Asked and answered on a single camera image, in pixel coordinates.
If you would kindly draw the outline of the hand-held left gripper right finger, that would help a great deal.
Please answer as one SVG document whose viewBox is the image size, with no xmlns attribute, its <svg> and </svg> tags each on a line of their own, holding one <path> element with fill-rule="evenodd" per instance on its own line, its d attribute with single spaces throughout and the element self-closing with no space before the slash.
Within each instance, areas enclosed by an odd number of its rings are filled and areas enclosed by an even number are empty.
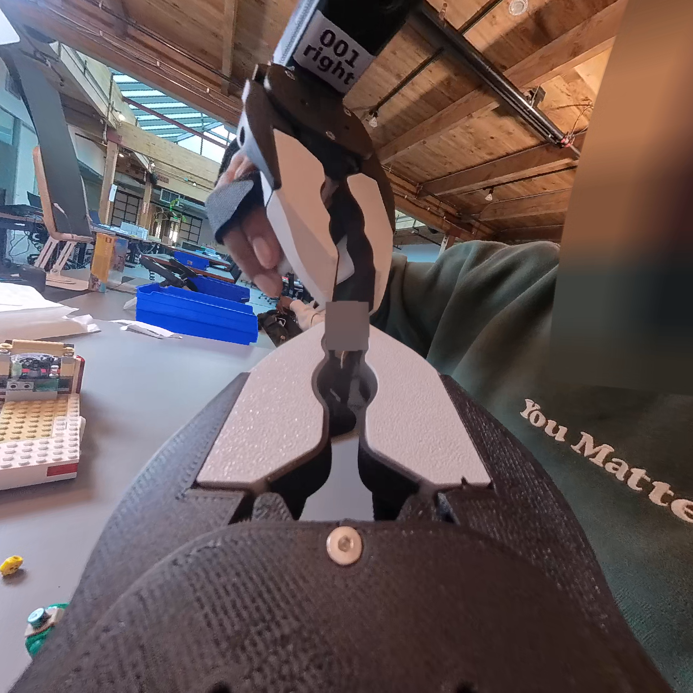
<svg viewBox="0 0 693 693">
<path fill-rule="evenodd" d="M 491 479 L 438 371 L 383 333 L 369 333 L 375 393 L 365 409 L 366 453 L 425 488 L 485 488 Z"/>
</svg>

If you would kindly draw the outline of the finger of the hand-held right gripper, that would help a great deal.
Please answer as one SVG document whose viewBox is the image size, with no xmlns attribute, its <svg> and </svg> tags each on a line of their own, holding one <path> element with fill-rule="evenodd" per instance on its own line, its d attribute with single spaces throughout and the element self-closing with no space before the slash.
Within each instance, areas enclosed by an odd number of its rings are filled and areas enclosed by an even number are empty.
<svg viewBox="0 0 693 693">
<path fill-rule="evenodd" d="M 371 249 L 374 280 L 371 282 L 373 287 L 367 295 L 372 298 L 369 302 L 369 313 L 373 315 L 380 307 L 389 281 L 392 264 L 392 224 L 375 179 L 359 173 L 350 176 L 347 184 L 362 213 L 363 231 Z"/>
<path fill-rule="evenodd" d="M 323 165 L 298 140 L 274 130 L 281 186 L 267 202 L 267 218 L 294 273 L 319 305 L 333 299 L 339 254 L 322 201 Z"/>
</svg>

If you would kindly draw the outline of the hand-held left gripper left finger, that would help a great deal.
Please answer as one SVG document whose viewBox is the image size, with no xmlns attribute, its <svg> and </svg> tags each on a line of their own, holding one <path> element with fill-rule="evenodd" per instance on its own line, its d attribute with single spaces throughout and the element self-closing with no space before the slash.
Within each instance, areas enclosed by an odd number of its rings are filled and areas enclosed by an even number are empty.
<svg viewBox="0 0 693 693">
<path fill-rule="evenodd" d="M 267 488 L 323 449 L 324 404 L 315 374 L 324 331 L 306 331 L 249 372 L 196 482 L 202 488 Z"/>
</svg>

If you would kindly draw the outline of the person's right hand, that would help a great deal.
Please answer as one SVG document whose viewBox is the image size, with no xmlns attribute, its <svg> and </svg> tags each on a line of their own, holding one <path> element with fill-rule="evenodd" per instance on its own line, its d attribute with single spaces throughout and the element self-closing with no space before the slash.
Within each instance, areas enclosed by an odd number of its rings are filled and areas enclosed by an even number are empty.
<svg viewBox="0 0 693 693">
<path fill-rule="evenodd" d="M 254 171 L 254 164 L 240 152 L 238 143 L 234 141 L 223 155 L 215 188 L 248 178 Z M 278 266 L 283 258 L 282 248 L 267 219 L 263 202 L 248 203 L 246 210 L 240 213 L 240 219 L 222 232 L 221 243 L 262 292 L 271 298 L 281 296 L 283 281 Z"/>
</svg>

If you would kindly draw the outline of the torn white paper piece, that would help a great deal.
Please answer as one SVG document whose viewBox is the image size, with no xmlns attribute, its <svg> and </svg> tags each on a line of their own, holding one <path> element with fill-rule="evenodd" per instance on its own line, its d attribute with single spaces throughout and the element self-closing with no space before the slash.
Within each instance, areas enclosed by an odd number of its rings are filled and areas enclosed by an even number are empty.
<svg viewBox="0 0 693 693">
<path fill-rule="evenodd" d="M 146 335 L 158 340 L 182 339 L 181 335 L 165 328 L 153 326 L 136 320 L 116 319 L 110 322 L 117 325 L 121 331 L 129 331 L 135 334 Z"/>
</svg>

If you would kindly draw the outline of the person's torso green sweatshirt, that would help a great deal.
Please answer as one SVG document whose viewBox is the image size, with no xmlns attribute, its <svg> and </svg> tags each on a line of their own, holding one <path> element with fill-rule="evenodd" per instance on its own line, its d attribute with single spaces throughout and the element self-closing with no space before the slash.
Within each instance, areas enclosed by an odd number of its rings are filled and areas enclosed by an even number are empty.
<svg viewBox="0 0 693 693">
<path fill-rule="evenodd" d="M 542 463 L 619 608 L 677 692 L 692 691 L 692 396 L 549 374 L 558 247 L 471 241 L 432 267 L 429 359 Z"/>
</svg>

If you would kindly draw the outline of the white tan lego house model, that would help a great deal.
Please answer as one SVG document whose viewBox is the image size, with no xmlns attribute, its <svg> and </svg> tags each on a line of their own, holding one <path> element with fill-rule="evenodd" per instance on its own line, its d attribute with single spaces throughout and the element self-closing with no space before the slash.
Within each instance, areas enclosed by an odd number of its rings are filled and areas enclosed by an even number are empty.
<svg viewBox="0 0 693 693">
<path fill-rule="evenodd" d="M 1 490 L 76 478 L 84 359 L 73 344 L 1 344 Z"/>
</svg>

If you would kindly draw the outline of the wooden panel support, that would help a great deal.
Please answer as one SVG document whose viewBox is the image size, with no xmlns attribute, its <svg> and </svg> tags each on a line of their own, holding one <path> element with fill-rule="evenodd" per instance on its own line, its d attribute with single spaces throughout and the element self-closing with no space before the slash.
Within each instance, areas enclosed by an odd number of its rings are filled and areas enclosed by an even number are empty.
<svg viewBox="0 0 693 693">
<path fill-rule="evenodd" d="M 89 280 L 65 276 L 62 271 L 67 261 L 73 255 L 76 246 L 92 245 L 93 237 L 79 236 L 72 232 L 65 233 L 57 230 L 55 212 L 58 212 L 58 216 L 63 217 L 65 221 L 69 219 L 62 208 L 51 201 L 42 155 L 38 145 L 32 151 L 32 159 L 42 205 L 43 223 L 48 231 L 48 240 L 40 251 L 35 266 L 45 272 L 47 287 L 64 289 L 70 292 L 89 291 Z"/>
</svg>

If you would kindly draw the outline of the black board panel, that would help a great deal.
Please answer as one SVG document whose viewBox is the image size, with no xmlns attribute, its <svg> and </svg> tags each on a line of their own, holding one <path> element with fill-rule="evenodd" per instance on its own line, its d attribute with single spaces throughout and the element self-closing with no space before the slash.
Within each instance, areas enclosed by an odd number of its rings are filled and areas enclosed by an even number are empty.
<svg viewBox="0 0 693 693">
<path fill-rule="evenodd" d="M 60 240 L 71 236 L 92 242 L 84 185 L 60 95 L 38 62 L 18 46 L 5 48 L 4 57 L 38 138 L 34 166 L 44 223 Z"/>
</svg>

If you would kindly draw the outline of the white paper bag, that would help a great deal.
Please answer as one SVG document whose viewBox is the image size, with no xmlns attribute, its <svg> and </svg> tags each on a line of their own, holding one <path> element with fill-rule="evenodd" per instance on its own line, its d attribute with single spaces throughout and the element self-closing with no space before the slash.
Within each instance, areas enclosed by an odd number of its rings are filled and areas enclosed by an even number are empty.
<svg viewBox="0 0 693 693">
<path fill-rule="evenodd" d="M 91 315 L 45 299 L 30 286 L 1 283 L 1 342 L 47 340 L 100 332 Z"/>
</svg>

